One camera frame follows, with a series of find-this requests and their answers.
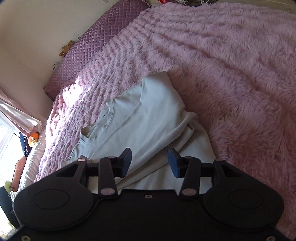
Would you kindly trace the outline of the white Nevada sweatshirt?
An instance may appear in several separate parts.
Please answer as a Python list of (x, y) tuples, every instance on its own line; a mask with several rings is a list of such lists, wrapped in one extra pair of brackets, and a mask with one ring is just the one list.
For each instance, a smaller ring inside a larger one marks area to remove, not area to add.
[(212, 163), (215, 154), (207, 132), (197, 116), (185, 109), (166, 72), (145, 77), (140, 84), (109, 100), (98, 121), (81, 130), (78, 143), (61, 166), (81, 156), (96, 163), (108, 156), (132, 151), (132, 162), (124, 178), (116, 178), (118, 190), (173, 189), (182, 179), (174, 177), (168, 150)]

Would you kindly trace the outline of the green plush toy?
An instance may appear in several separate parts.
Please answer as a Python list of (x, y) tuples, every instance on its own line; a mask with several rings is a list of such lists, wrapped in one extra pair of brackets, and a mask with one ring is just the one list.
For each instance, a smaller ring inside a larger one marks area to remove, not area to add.
[(11, 181), (6, 181), (4, 184), (4, 188), (8, 194), (13, 190), (13, 186), (11, 185)]

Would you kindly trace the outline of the peach pillow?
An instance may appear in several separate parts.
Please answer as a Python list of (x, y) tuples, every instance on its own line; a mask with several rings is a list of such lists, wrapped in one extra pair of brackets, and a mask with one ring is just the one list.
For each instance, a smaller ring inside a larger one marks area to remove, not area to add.
[(26, 164), (26, 156), (22, 156), (15, 165), (15, 170), (14, 170), (14, 174), (13, 174), (13, 179), (11, 182), (11, 188), (13, 190), (13, 192), (17, 192), (19, 184), (20, 184), (20, 179), (21, 179), (21, 175), (23, 173), (23, 169), (25, 167)]

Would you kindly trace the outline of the navy patterned pillow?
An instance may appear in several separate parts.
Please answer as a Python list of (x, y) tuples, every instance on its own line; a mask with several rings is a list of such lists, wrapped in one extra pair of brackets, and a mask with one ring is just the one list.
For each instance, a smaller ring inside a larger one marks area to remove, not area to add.
[(22, 147), (22, 152), (23, 152), (23, 155), (27, 158), (29, 156), (29, 153), (32, 150), (32, 147), (30, 147), (28, 143), (28, 138), (21, 132), (19, 132), (19, 134), (20, 134), (20, 144)]

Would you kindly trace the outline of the orange plush toy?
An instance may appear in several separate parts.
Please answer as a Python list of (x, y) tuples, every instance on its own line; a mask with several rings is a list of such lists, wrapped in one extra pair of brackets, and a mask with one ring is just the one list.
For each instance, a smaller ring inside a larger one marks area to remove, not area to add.
[(35, 132), (32, 133), (29, 137), (28, 137), (28, 145), (32, 148), (39, 140), (39, 133)]

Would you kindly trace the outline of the pink curtain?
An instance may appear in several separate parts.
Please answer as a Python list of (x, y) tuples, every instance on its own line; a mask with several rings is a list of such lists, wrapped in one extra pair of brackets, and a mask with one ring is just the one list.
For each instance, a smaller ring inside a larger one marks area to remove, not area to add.
[(28, 137), (35, 132), (40, 133), (46, 122), (46, 118), (26, 111), (18, 101), (10, 99), (1, 90), (1, 123), (19, 130)]

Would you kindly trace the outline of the pink fluffy bed blanket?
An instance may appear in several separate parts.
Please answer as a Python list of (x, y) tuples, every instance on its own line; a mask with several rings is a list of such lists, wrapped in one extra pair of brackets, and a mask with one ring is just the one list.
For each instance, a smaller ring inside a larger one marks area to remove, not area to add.
[(59, 92), (36, 179), (55, 172), (106, 102), (166, 71), (217, 157), (283, 198), (295, 238), (295, 15), (250, 4), (142, 11)]

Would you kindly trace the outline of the brown teddy bear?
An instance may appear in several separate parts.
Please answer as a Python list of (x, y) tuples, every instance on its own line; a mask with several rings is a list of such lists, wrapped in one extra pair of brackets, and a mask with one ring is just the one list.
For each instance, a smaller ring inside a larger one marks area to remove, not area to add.
[(74, 41), (70, 41), (67, 45), (62, 47), (62, 51), (60, 52), (59, 56), (61, 58), (64, 58), (66, 56), (66, 54), (69, 52), (69, 50), (73, 47), (73, 45), (75, 44)]

